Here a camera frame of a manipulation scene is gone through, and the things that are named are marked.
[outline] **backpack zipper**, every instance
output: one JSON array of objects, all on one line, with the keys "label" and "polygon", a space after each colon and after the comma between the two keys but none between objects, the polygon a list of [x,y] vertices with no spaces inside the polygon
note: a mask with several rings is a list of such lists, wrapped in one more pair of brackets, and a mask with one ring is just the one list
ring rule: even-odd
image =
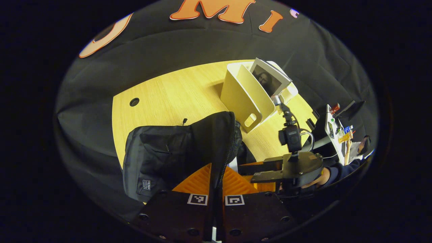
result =
[{"label": "backpack zipper", "polygon": [[226,166],[228,165],[228,163],[230,163],[234,159],[232,157],[233,154],[235,156],[237,156],[238,148],[239,148],[241,140],[242,140],[241,131],[240,131],[240,123],[235,120],[234,114],[231,114],[231,116],[232,116],[232,119],[234,120],[234,126],[233,126],[233,129],[231,131],[231,140],[229,143],[228,154],[227,154],[226,160],[223,164],[222,171],[221,171],[221,174],[219,176],[219,180],[217,182],[216,188],[220,188],[222,186],[222,179],[223,179],[223,175],[225,174]]}]

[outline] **magazine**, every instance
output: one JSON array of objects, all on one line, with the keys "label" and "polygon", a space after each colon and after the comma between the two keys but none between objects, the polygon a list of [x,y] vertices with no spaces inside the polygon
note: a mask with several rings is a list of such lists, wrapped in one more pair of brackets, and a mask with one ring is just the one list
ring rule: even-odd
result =
[{"label": "magazine", "polygon": [[268,96],[279,95],[292,80],[270,63],[256,58],[250,69]]}]

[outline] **wooden table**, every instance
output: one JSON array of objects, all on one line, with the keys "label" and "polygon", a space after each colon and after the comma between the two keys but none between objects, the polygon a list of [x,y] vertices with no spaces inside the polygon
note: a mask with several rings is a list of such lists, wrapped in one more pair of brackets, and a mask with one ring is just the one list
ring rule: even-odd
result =
[{"label": "wooden table", "polygon": [[[114,96],[112,129],[121,168],[127,136],[136,127],[182,125],[184,118],[187,118],[186,125],[190,125],[213,113],[228,111],[219,98],[226,65],[246,61],[253,60],[222,61],[188,67],[152,78]],[[130,106],[134,98],[139,98],[139,103]],[[299,119],[300,127],[309,129],[306,124],[308,118],[316,123],[312,108],[300,94],[287,105]],[[248,134],[241,128],[243,141],[257,161],[288,153],[287,146],[281,146],[278,139],[278,131],[284,127],[284,122],[282,115],[276,112]],[[308,135],[302,136],[302,144],[307,138]]]}]

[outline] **orange letter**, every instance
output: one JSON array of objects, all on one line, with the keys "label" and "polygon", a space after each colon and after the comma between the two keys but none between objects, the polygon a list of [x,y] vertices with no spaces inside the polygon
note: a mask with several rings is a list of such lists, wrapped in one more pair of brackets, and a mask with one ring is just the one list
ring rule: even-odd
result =
[{"label": "orange letter", "polygon": [[241,24],[244,22],[243,15],[251,3],[255,0],[184,0],[180,9],[169,18],[172,20],[195,19],[200,15],[196,11],[198,4],[201,4],[204,15],[211,18],[226,8],[225,12],[218,15],[223,21]]},{"label": "orange letter", "polygon": [[86,58],[90,56],[91,54],[97,52],[102,47],[106,46],[108,43],[110,43],[112,40],[114,40],[127,26],[129,23],[130,17],[133,13],[129,14],[128,16],[120,19],[117,21],[114,26],[112,27],[112,30],[102,39],[95,41],[94,39],[87,44],[87,46],[79,53],[80,58]]},{"label": "orange letter", "polygon": [[260,25],[260,30],[270,33],[273,30],[273,26],[281,19],[283,19],[282,15],[280,15],[278,12],[276,11],[270,11],[271,15],[270,17],[267,19],[267,21]]}]

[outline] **screw hole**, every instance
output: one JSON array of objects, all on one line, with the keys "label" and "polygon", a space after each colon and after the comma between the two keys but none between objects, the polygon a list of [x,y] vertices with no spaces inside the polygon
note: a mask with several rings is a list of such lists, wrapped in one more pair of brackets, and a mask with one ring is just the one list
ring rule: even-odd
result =
[{"label": "screw hole", "polygon": [[239,229],[233,229],[229,232],[230,235],[232,236],[239,236],[241,234],[241,230]]},{"label": "screw hole", "polygon": [[198,236],[198,235],[200,234],[200,232],[199,232],[197,229],[194,229],[194,228],[189,229],[189,230],[187,231],[187,233],[188,233],[190,236]]},{"label": "screw hole", "polygon": [[140,214],[140,219],[143,220],[143,221],[145,221],[145,220],[149,219],[149,216],[146,215],[146,214]]},{"label": "screw hole", "polygon": [[285,216],[285,217],[282,217],[280,220],[283,222],[288,222],[290,220],[290,218],[288,216]]},{"label": "screw hole", "polygon": [[138,105],[139,102],[140,102],[139,98],[134,98],[130,101],[129,105],[130,106],[136,106],[136,105]]}]

